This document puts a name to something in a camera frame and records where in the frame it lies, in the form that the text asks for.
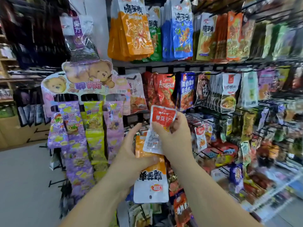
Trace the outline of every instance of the cardboard display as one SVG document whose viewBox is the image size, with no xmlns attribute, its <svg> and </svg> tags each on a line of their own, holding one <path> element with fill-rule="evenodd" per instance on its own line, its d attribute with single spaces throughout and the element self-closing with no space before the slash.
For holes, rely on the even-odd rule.
<svg viewBox="0 0 303 227">
<path fill-rule="evenodd" d="M 83 101 L 81 96 L 94 93 L 103 95 L 104 101 L 123 101 L 123 114 L 131 114 L 130 86 L 127 79 L 119 76 L 113 70 L 112 63 L 99 60 L 85 63 L 64 62 L 63 72 L 49 75 L 41 82 L 45 113 L 51 117 L 51 106 L 55 102 L 56 94 L 74 94 L 78 96 L 79 104 Z"/>
</svg>

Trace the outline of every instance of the gray floor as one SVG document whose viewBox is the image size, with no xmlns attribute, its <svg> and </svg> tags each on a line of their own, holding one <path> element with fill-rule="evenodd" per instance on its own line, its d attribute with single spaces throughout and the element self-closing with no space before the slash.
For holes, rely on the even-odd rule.
<svg viewBox="0 0 303 227">
<path fill-rule="evenodd" d="M 60 188 L 49 181 L 64 179 L 60 169 L 51 171 L 50 156 L 40 144 L 0 152 L 0 222 L 5 227 L 56 227 Z M 267 227 L 301 227 L 303 202 L 287 206 Z"/>
</svg>

